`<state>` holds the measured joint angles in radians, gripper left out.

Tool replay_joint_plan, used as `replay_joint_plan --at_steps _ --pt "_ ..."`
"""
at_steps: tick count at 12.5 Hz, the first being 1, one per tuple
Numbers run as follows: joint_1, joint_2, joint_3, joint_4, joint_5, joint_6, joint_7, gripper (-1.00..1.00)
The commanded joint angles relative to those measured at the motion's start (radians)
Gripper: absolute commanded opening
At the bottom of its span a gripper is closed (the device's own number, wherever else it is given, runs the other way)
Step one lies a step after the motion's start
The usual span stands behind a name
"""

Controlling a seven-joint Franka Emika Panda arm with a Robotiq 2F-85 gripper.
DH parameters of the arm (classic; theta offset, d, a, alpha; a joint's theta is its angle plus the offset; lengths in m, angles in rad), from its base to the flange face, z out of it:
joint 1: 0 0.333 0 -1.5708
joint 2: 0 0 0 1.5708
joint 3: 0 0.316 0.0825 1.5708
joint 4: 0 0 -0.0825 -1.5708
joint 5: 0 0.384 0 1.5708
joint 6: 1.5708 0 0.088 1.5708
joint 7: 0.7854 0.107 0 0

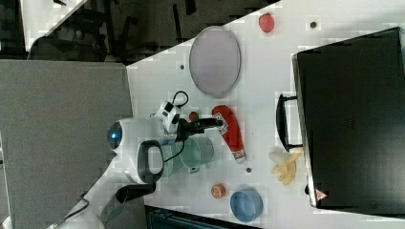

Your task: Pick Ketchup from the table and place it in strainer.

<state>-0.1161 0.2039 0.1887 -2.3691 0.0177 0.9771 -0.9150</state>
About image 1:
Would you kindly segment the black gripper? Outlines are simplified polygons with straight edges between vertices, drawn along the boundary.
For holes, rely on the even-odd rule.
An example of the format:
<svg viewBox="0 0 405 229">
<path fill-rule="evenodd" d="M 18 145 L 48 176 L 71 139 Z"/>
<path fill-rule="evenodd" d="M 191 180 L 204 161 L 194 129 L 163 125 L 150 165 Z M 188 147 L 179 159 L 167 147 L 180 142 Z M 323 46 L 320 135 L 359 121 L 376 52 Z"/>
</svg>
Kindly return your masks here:
<svg viewBox="0 0 405 229">
<path fill-rule="evenodd" d="M 212 128 L 221 129 L 224 125 L 224 122 L 222 120 L 213 117 L 199 119 L 199 122 L 188 122 L 185 119 L 181 118 L 178 123 L 178 128 L 176 132 L 177 135 L 176 141 L 177 142 L 185 141 L 192 135 L 203 134 L 204 130 L 206 129 Z"/>
</svg>

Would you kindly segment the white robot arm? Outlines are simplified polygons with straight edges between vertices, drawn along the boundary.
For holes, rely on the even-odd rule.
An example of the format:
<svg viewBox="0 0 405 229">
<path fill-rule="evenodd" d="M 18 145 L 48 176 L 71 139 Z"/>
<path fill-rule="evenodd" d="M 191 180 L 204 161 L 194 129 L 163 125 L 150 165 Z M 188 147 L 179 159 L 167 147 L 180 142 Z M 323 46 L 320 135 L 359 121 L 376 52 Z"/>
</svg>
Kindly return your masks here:
<svg viewBox="0 0 405 229">
<path fill-rule="evenodd" d="M 104 229 L 100 216 L 118 190 L 128 185 L 156 183 L 164 170 L 162 147 L 185 141 L 206 129 L 223 125 L 216 118 L 189 122 L 183 118 L 125 118 L 111 126 L 109 166 L 67 216 L 47 229 Z"/>
</svg>

